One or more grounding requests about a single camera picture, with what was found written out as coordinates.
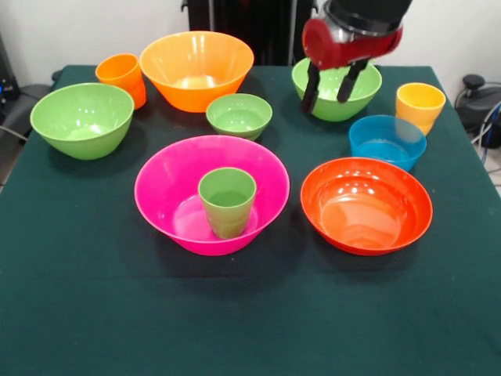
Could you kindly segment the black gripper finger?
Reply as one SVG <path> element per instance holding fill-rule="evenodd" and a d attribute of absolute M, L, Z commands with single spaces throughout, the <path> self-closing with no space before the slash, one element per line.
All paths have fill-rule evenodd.
<path fill-rule="evenodd" d="M 355 83 L 360 73 L 366 69 L 367 64 L 367 60 L 359 60 L 350 64 L 349 71 L 344 76 L 337 93 L 337 101 L 339 103 L 346 103 L 349 100 Z"/>
<path fill-rule="evenodd" d="M 314 110 L 318 98 L 318 88 L 320 83 L 319 68 L 312 62 L 308 63 L 308 81 L 305 87 L 305 94 L 301 101 L 301 109 L 305 114 L 311 114 Z"/>

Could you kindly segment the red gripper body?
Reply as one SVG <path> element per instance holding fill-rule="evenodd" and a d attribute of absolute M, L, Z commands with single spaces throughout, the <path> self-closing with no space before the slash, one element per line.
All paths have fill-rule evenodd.
<path fill-rule="evenodd" d="M 312 18 L 302 31 L 305 55 L 321 71 L 347 67 L 393 52 L 402 39 L 403 27 L 385 36 L 356 34 L 327 19 Z"/>

